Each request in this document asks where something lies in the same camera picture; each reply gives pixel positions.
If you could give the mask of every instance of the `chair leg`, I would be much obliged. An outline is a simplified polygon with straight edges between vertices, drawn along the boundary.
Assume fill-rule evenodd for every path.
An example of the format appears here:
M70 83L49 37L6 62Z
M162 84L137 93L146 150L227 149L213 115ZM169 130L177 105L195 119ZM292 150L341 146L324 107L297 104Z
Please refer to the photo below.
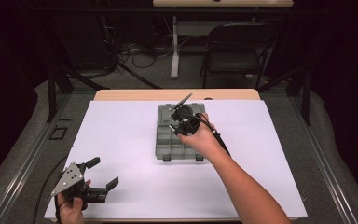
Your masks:
M259 71L258 74L257 74L257 81L255 82L255 90L257 90L258 85L260 84L262 74L263 73L261 71Z
M205 87L206 87L206 74L207 74L207 71L206 71L206 68L205 68L205 67L204 67L202 70L203 70L202 88L205 89Z
M260 68L258 69L258 76L257 76L257 82L255 83L255 89L258 89L258 85L260 84L260 80L261 80L261 76L263 76L264 74L264 67L266 65L266 58L267 55L266 53L263 53L263 55L261 55L261 57L263 57Z
M286 78L289 78L289 77L292 77L294 76L296 73L300 72L301 71L301 68L295 68L293 69L292 71L280 76L280 77L277 77L275 79L272 79L270 81L270 83L267 83L263 86L261 86L260 88L257 89L258 92L263 92L263 91L267 91L269 89L271 89L272 87L276 86L278 83L280 83L281 81L285 80Z
M203 70L205 69L205 56L202 58L200 77L202 77Z

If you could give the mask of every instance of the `table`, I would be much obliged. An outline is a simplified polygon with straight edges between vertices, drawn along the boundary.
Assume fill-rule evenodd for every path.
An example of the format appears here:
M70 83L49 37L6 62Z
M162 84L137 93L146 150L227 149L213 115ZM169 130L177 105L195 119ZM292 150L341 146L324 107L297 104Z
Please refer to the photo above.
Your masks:
M155 7L291 7L293 0L153 0L153 6ZM179 48L178 48L178 36L179 35L191 35L194 32L198 36L208 35L209 32L216 26L221 24L216 22L186 22L182 26L190 27L190 33L188 29L182 29L178 31L178 27L181 27L176 16L173 16L172 23L172 37L173 37L173 56L172 56L172 69L171 78L178 78L179 69Z
M207 161L157 160L158 105L202 102L234 160L279 202L291 219L306 217L264 101L255 90L98 91L80 127L66 166L100 157L85 173L93 187L118 176L106 203L91 203L86 220L235 221L237 213L217 172ZM201 100L205 97L213 100ZM45 218L54 219L54 203Z

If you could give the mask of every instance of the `black cable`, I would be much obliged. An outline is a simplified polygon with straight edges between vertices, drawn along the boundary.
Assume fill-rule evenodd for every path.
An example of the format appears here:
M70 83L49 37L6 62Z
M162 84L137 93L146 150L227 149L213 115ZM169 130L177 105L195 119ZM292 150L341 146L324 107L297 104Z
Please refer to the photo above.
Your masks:
M45 182L42 185L42 189L39 192L39 196L37 197L37 201L36 201L36 206L35 206L35 211L34 211L34 219L32 223L36 223L36 216L37 216L37 210L39 208L39 204L40 204L40 199L42 198L42 194L43 194L43 190L45 189L46 184L48 183L48 180L51 178L51 176L53 175L54 171L57 169L57 167L66 159L68 158L69 154L66 154L65 157L63 157L55 166L54 168L50 171L50 173L48 174L48 177L46 178Z
M57 218L56 223L61 224L60 208L61 208L61 206L63 206L69 200L73 200L73 198L65 198L65 200L62 203L58 204L58 195L54 196L54 204L55 204L55 207L56 207L56 214L55 215L56 215L56 218Z
M202 116L205 118L205 116L204 116L203 114L201 114L201 113L197 113L196 116L194 116L194 115L189 115L189 114L181 114L181 116L187 116L187 117L190 117L190 118L192 118L192 119L197 119L197 120L199 120L200 122L204 123L209 129L211 129L212 132L216 132L216 129L214 129L214 128L212 127L212 125L211 125L211 123L209 122L209 120L207 120L206 118L205 118L205 120L204 120L204 119L201 119L200 117L198 117L198 115L202 115Z
M139 66L135 63L135 55L132 55L132 64L137 67L137 68L148 68L148 67L151 67L155 62L156 62L156 54L154 52L151 52L151 56L153 57L153 62L148 64L148 65L145 65L145 66Z
M109 67L109 68L104 69L101 73L94 74L94 75L82 75L82 76L86 77L88 79L94 79L94 78L97 78L97 77L105 77L105 76L111 74L112 72L114 72L115 69L116 69L115 67ZM76 77L72 77L70 74L67 74L67 76L69 78L76 78Z
M121 68L123 68L124 70L126 70L127 72L129 72L134 77L136 77L139 80L143 81L143 83L147 84L148 86L153 87L154 89L162 89L160 86L148 81L144 77L141 77L140 75L136 74L134 71L130 70L130 68L128 68L126 65L124 65L122 63L118 63L117 65L120 66Z

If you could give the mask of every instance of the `forearm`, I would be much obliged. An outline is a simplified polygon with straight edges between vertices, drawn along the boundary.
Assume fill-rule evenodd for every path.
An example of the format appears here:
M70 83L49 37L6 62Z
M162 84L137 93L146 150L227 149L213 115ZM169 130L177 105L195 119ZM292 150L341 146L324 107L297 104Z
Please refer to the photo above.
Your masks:
M216 169L242 222L290 223L274 198L221 148L208 160Z

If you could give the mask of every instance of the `wire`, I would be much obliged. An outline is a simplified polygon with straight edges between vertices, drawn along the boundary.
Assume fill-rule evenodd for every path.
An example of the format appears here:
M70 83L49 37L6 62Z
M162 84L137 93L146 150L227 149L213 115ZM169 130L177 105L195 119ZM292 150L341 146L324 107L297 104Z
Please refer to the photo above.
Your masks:
M69 198L67 198L67 199L65 199L65 201L63 201L58 207L57 207L57 209L60 209L61 208L61 206L63 206L66 202L68 202L69 201Z
M66 159L68 158L69 154L66 154L66 156L64 156L55 166L54 168L50 171L50 173L48 174L48 177L46 178L45 182L42 185L42 189L39 192L39 196L37 197L37 201L36 201L36 206L35 206L35 211L34 211L34 219L32 223L36 223L36 216L37 216L37 210L39 208L39 204L40 204L40 199L42 198L42 194L43 194L43 190L45 189L46 184L48 183L48 180L51 178L52 174L54 173L54 171L57 169L57 167Z
M156 62L156 55L155 55L155 53L154 53L154 52L151 52L151 54L152 54L152 57L153 57L152 63L150 63L150 64L148 64L148 65L145 65L145 66L137 65L137 64L135 63L135 55L132 55L132 64L133 64L135 67L137 67L137 68L148 68L148 67L151 67L151 66Z
M38 0L36 0L35 1L37 4L38 4L38 6L39 7L42 7L42 4L38 1ZM114 43L114 37L115 37L115 34L117 33L116 32L116 30L117 29L119 29L119 27L110 27L110 26L107 26L106 24L105 24L105 20L106 20L106 18L105 17L99 17L99 19L100 19L100 22L101 22L101 26L103 27L103 30L105 31L105 35L106 36L109 36L109 37L111 37L110 39L111 39L111 41L112 41L112 43L110 43L110 45L111 46L109 46L109 47L116 47L116 45L118 45L118 43L116 44L116 43ZM57 35L57 37L61 40L61 42L62 42L62 44L63 44L63 46L65 47L65 49L66 49L66 52L68 53L68 56L70 57L70 60L72 60L74 63L77 63L77 65L80 67L80 69L83 69L83 70L87 70L87 68L84 66L84 64L83 63L81 63L78 59L77 59L77 57L78 57L78 55L75 55L73 52L72 52L72 50L71 50L71 48L68 46L68 43L66 42L66 40L65 40L65 38L62 36L62 34L61 34L61 32L58 30L58 28L57 28L57 26L56 26L56 22L52 19L52 18L50 18L50 17L48 17L47 18L47 21L48 21L48 23L49 23L49 25L50 25L50 28L52 28L52 31ZM110 34L110 32L108 31L108 29L114 29L114 32L112 33L112 34ZM112 73L113 71L115 71L115 69L116 69L116 65L115 65L115 60L116 60L116 58L115 58L115 52L116 51L114 51L114 50L111 50L111 49L109 49L109 51L110 51L110 56L109 56L109 58L110 58L110 65L109 65L109 67L108 68L106 68L106 69L104 69L101 73L99 73L99 74L95 74L95 75L91 75L91 76L85 76L85 77L87 77L88 79L93 79L93 78L96 78L96 77L104 77L104 76L107 76L107 75L109 75L110 73Z
M129 58L130 58L130 54L125 54L123 53L123 50L126 50L127 52L130 52L130 47L128 45L123 45L125 49L121 49L120 53L118 55L120 55L120 57L118 57L118 59L124 63L126 62Z
M60 208L59 208L59 206L58 206L58 197L57 197L58 195L56 195L55 197L54 197L54 205L55 205L55 207L56 207L56 218L57 218L57 221L56 221L56 223L59 223L59 224L62 224L61 223L61 214L60 214Z
M162 89L160 86L148 81L147 79L145 79L144 77L141 77L140 75L138 75L137 73L135 73L134 71L130 70L130 68L128 68L126 65L122 64L122 63L118 63L117 64L119 67L123 68L124 70L126 70L127 72L129 72L131 75L133 75L134 77L138 78L139 80L143 81L143 83L145 83L146 85L154 88L154 89Z
M198 115L203 116L203 117L205 118L205 120L204 120L204 119L201 119L200 117L198 117ZM204 123L209 129L211 129L211 131L212 131L213 133L216 132L216 129L215 129L214 127L212 127L212 125L211 125L211 123L209 122L209 120L207 120L206 117L205 117L203 114L201 114L201 113L197 113L196 116L194 116L194 115L189 115L189 114L181 114L181 116L187 116L187 117L192 118L192 119L197 119L197 120L199 120L200 122Z
M163 54L163 55L159 55L159 57L168 56L168 55L171 54L171 52L172 52L172 50L173 50L173 34L172 34L171 29L170 29L170 25L167 23L167 19L166 19L165 17L164 17L164 22L165 22L165 25L167 26L168 32L170 33L170 37L171 37L171 47L170 47L170 51L168 51L168 53Z
M101 73L98 73L98 74L94 74L94 75L83 75L83 77L86 77L87 79L94 79L94 78L97 78L97 77L105 77L109 74L111 74L112 72L115 71L115 67L109 67L109 68L106 68L105 70L103 70ZM77 79L76 77L72 77L70 74L67 74L67 76L69 78L74 78L74 79Z

